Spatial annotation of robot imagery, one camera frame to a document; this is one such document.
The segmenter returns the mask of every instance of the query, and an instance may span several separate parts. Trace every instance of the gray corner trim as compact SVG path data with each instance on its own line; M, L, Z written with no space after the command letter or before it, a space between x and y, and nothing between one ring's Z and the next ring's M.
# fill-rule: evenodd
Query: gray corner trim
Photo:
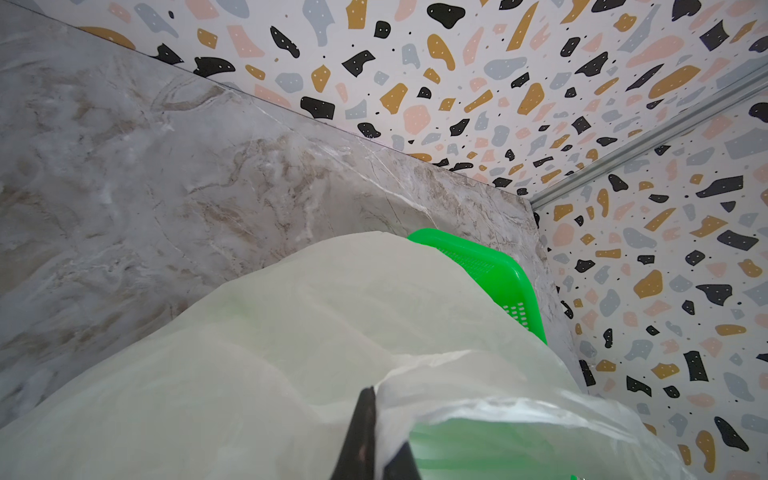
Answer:
M577 173L557 182L552 187L537 193L531 198L531 207L533 210L539 210L544 205L557 200L568 192L601 175L607 174L622 163L639 157L650 149L662 145L682 133L688 132L721 111L753 97L765 88L768 88L768 63L746 77L720 89L716 94L705 98L693 107L681 111L665 123L642 134L637 139L606 154L593 164L589 164Z

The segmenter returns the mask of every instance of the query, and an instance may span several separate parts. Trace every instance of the green basket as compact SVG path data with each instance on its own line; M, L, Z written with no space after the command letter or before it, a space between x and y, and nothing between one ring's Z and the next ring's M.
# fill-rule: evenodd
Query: green basket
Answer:
M434 247L462 266L470 277L512 319L542 342L547 342L536 293L522 267L506 253L464 240L450 233L422 228L408 240Z

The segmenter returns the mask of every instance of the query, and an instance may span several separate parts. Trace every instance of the plastic bag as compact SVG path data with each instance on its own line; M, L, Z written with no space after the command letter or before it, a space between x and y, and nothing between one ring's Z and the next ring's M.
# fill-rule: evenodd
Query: plastic bag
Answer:
M412 428L425 480L693 478L461 267L386 233L226 283L84 372L0 430L0 478L328 478L371 385L378 478Z

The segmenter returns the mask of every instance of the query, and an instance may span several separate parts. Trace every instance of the terrazzo pattern wallpaper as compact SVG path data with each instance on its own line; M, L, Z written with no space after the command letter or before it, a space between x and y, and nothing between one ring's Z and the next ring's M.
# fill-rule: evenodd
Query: terrazzo pattern wallpaper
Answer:
M768 61L764 0L12 0L518 195Z
M590 394L768 478L768 91L538 212Z

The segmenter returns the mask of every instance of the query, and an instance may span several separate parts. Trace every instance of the gray marble countertop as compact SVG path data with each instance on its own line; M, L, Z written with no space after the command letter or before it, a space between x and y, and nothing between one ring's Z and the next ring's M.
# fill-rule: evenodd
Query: gray marble countertop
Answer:
M0 425L220 284L436 227L512 255L583 385L526 200L0 2Z

